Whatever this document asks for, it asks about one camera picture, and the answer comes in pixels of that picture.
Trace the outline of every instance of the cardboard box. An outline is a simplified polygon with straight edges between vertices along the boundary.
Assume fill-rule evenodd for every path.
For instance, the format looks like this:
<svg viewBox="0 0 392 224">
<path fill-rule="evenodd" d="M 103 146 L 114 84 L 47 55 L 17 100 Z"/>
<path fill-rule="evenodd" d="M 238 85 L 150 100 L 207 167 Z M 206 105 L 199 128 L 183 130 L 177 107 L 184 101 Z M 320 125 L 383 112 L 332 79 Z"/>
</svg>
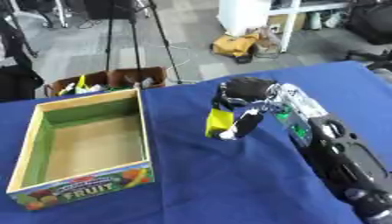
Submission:
<svg viewBox="0 0 392 224">
<path fill-rule="evenodd" d="M 7 193 L 39 210 L 154 181 L 138 90 L 37 105 Z"/>
<path fill-rule="evenodd" d="M 268 26 L 274 33 L 284 32 L 284 27 L 286 26 L 287 15 L 275 15 L 270 16 L 268 19 Z M 296 22 L 294 24 L 294 31 L 300 31 L 304 28 L 306 20 L 306 13 L 299 13 L 297 15 Z"/>
</svg>

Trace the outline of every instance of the robotic hand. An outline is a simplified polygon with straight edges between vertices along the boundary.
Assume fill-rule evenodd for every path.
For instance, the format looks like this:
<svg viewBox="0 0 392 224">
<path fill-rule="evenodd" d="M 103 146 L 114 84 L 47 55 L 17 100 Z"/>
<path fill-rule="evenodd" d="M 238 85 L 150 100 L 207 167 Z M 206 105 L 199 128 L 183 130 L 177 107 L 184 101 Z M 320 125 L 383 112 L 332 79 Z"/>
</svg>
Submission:
<svg viewBox="0 0 392 224">
<path fill-rule="evenodd" d="M 342 121 L 299 87 L 257 78 L 221 83 L 213 109 L 250 106 L 228 129 L 207 123 L 206 134 L 220 140 L 245 137 L 270 112 L 325 186 L 353 207 L 368 224 L 392 224 L 392 176 Z"/>
</svg>

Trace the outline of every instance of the blue tablecloth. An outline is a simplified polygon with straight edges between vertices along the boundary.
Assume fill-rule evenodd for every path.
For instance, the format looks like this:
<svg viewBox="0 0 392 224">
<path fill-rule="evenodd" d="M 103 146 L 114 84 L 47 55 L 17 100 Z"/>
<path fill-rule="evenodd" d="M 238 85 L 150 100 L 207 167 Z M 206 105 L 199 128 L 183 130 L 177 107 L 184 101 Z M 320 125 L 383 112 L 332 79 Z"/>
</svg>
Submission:
<svg viewBox="0 0 392 224">
<path fill-rule="evenodd" d="M 252 75 L 301 87 L 344 120 L 392 170 L 392 89 L 354 62 Z M 5 188 L 35 104 L 0 105 L 0 223 L 360 223 L 337 201 L 267 115 L 235 142 L 204 137 L 216 85 L 224 79 L 143 91 L 157 182 L 38 212 Z"/>
</svg>

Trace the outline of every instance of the green light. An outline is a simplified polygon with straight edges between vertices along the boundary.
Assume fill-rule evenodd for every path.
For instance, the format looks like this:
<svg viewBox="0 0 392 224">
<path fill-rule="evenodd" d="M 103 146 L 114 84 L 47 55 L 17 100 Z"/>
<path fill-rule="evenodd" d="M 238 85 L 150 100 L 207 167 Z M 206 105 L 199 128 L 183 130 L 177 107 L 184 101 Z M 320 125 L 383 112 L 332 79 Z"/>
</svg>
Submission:
<svg viewBox="0 0 392 224">
<path fill-rule="evenodd" d="M 306 130 L 305 129 L 301 129 L 301 127 L 299 127 L 299 125 L 293 125 L 290 127 L 296 134 L 298 137 L 304 138 L 306 136 Z"/>
<path fill-rule="evenodd" d="M 276 118 L 279 120 L 286 120 L 287 118 L 289 118 L 290 112 L 291 112 L 291 108 L 288 106 L 284 106 L 283 111 L 276 114 Z"/>
</svg>

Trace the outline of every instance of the yellow sponge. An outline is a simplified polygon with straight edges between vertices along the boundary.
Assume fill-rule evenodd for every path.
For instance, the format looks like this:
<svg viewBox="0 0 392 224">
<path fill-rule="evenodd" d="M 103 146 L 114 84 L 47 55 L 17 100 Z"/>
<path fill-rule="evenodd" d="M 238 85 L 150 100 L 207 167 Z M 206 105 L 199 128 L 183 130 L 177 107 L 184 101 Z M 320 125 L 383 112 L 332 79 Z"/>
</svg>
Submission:
<svg viewBox="0 0 392 224">
<path fill-rule="evenodd" d="M 227 112 L 216 108 L 211 109 L 206 119 L 206 137 L 212 136 L 214 130 L 228 130 L 234 122 L 233 112 Z"/>
</svg>

